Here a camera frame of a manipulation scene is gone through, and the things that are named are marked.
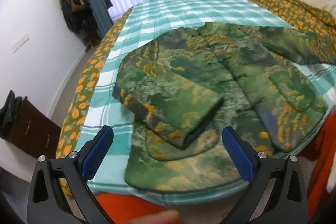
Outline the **person's finger tip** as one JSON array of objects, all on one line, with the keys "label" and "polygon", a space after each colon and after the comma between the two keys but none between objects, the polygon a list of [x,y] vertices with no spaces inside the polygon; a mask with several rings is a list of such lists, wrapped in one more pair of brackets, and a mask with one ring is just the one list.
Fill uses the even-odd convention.
[{"label": "person's finger tip", "polygon": [[157,214],[146,215],[140,218],[132,219],[128,224],[171,224],[179,220],[177,210],[166,210]]}]

